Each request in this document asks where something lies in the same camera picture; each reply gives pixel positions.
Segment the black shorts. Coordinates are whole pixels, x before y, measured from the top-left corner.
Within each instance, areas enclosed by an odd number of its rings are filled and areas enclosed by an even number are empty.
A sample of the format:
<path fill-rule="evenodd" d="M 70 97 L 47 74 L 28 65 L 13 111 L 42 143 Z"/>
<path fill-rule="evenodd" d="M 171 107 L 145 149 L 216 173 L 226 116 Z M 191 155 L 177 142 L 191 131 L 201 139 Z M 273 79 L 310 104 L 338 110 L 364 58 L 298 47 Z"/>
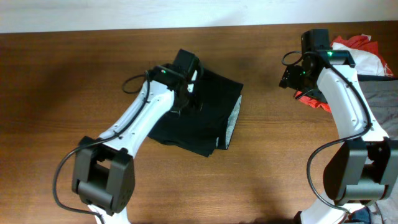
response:
<path fill-rule="evenodd" d="M 180 114 L 164 114 L 148 137 L 205 157 L 215 149 L 227 150 L 239 116 L 242 89 L 242 83 L 204 69 L 194 84 L 197 104 Z"/>

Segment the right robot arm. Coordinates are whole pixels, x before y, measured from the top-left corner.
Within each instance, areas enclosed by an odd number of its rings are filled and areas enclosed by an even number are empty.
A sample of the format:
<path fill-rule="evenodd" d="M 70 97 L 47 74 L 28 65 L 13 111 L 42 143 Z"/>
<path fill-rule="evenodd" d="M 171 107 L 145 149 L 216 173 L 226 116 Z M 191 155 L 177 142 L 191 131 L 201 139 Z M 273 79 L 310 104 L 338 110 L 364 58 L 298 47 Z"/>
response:
<path fill-rule="evenodd" d="M 339 138 L 314 150 L 306 165 L 316 201 L 299 211 L 295 223 L 348 223 L 354 212 L 388 198 L 397 178 L 397 141 L 374 117 L 347 50 L 304 50 L 286 64 L 279 83 L 302 95 L 315 92 L 330 107 Z M 323 171 L 324 192 L 312 181 L 311 168 L 322 150 L 339 145 Z"/>

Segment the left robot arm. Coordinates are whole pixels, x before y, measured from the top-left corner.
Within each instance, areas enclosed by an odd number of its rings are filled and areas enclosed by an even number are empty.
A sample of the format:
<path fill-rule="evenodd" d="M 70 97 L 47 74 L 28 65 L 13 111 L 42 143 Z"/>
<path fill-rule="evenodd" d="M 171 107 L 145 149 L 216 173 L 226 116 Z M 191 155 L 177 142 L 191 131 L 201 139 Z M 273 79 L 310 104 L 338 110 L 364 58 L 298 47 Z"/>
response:
<path fill-rule="evenodd" d="M 135 188 L 134 159 L 140 146 L 165 114 L 182 115 L 203 73 L 200 64 L 157 65 L 145 71 L 142 88 L 124 114 L 98 138 L 83 137 L 68 154 L 75 158 L 72 190 L 97 223 L 128 223 L 126 207 Z"/>

